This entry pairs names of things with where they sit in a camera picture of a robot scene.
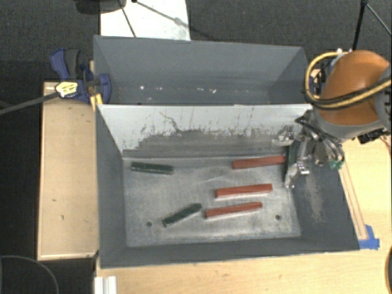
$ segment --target scratch mark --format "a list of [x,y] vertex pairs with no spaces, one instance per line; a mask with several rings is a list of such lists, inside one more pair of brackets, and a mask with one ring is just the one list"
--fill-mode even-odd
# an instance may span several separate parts
[[174,130],[176,130],[176,132],[182,132],[182,130],[178,127],[177,122],[173,118],[171,118],[167,115],[164,115],[162,112],[160,112],[160,115],[162,115],[165,119],[167,119],[171,122],[171,124],[174,127]]

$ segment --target blue tape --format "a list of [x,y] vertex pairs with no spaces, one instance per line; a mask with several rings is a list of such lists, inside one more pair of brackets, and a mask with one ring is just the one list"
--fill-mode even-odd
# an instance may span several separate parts
[[365,224],[365,228],[367,231],[367,239],[361,239],[358,241],[360,245],[360,249],[374,249],[377,250],[380,248],[380,239],[374,237],[373,229],[370,225]]

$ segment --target wooden board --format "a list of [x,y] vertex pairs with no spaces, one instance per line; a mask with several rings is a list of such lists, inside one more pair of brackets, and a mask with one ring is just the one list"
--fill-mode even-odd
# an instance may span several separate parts
[[[55,83],[45,83],[44,93]],[[37,258],[92,257],[98,250],[91,106],[55,99],[43,104]]]

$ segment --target wooden table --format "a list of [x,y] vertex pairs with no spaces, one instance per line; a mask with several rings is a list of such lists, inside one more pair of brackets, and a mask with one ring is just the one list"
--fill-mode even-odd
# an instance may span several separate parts
[[[45,87],[49,93],[53,84]],[[55,99],[43,106],[39,260],[92,257],[98,250],[93,119],[91,107],[77,101]],[[344,150],[348,170],[344,176],[351,179],[356,193],[345,185],[357,232],[364,234],[363,218],[380,238],[379,250],[139,268],[98,267],[97,275],[116,276],[119,294],[388,293],[390,155],[380,140],[366,145],[348,141]]]

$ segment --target gray bin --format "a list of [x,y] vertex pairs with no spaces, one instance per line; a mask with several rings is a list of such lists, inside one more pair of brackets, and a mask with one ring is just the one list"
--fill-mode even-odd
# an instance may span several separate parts
[[[284,153],[272,140],[309,108],[300,93],[301,48],[95,37],[94,63],[113,84],[110,104],[96,114],[103,268],[358,249],[337,171],[311,166],[311,176],[287,190],[283,165],[230,168],[234,159]],[[175,172],[134,172],[135,161]],[[255,183],[274,190],[213,195]],[[191,203],[205,209],[249,201],[263,208],[162,225]]]

